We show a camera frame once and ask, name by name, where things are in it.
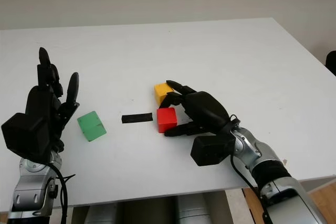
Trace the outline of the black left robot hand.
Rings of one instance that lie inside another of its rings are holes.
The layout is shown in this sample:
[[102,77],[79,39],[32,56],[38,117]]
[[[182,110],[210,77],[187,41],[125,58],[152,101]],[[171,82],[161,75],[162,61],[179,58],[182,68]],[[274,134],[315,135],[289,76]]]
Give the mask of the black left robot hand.
[[76,101],[79,90],[79,74],[71,75],[67,97],[64,103],[59,98],[63,95],[63,88],[59,82],[57,67],[50,62],[45,48],[39,49],[37,65],[38,85],[28,94],[25,113],[43,118],[48,125],[48,145],[56,152],[64,150],[61,134],[70,118],[79,107]]

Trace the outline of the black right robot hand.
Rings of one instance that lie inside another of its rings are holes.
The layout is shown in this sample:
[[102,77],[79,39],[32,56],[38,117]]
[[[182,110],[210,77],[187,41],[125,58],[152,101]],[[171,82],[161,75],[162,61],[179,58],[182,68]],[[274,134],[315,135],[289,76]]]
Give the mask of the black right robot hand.
[[191,121],[166,130],[165,136],[174,137],[201,133],[217,135],[229,133],[232,128],[239,125],[240,120],[238,118],[232,120],[226,109],[209,93],[195,91],[172,80],[167,80],[166,84],[173,91],[167,93],[160,108],[182,105]]

